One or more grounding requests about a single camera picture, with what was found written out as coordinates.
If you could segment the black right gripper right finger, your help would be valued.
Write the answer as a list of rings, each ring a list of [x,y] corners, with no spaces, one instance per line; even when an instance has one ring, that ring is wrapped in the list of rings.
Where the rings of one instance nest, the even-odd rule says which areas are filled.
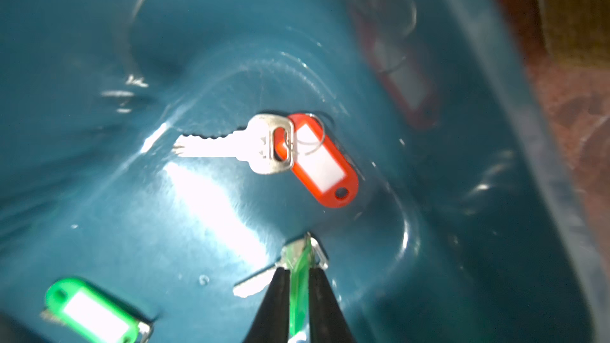
[[[309,269],[308,285],[311,342],[355,343],[322,268]]]

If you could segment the key with green tag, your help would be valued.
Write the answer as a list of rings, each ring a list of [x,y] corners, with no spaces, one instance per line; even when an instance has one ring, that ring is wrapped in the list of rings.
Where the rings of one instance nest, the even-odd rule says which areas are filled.
[[[86,281],[63,278],[45,294],[44,314],[89,342],[148,342],[153,325],[137,318]]]
[[[290,274],[287,341],[306,341],[309,329],[309,270],[328,268],[327,256],[311,233],[287,243],[276,263],[235,284],[233,294],[247,298],[262,292],[271,286],[278,268]]]

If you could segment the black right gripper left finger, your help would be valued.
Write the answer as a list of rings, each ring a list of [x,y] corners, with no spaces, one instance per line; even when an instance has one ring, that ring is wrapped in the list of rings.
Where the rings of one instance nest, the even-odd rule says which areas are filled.
[[[265,293],[244,343],[287,343],[291,272],[278,268]]]

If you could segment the teal plastic storage box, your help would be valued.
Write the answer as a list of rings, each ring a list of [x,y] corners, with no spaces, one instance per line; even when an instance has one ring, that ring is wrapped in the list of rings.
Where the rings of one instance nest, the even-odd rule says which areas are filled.
[[[181,135],[313,113],[347,206]],[[241,342],[311,233],[358,342],[607,342],[609,279],[494,0],[1,0],[1,340],[78,278],[154,342]]]

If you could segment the key with red tag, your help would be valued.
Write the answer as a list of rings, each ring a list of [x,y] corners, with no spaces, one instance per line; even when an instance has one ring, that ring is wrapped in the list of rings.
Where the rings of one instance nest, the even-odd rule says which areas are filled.
[[[235,158],[259,175],[291,171],[329,208],[347,206],[359,191],[358,174],[313,113],[256,114],[244,129],[217,138],[181,135],[173,153],[183,158]]]

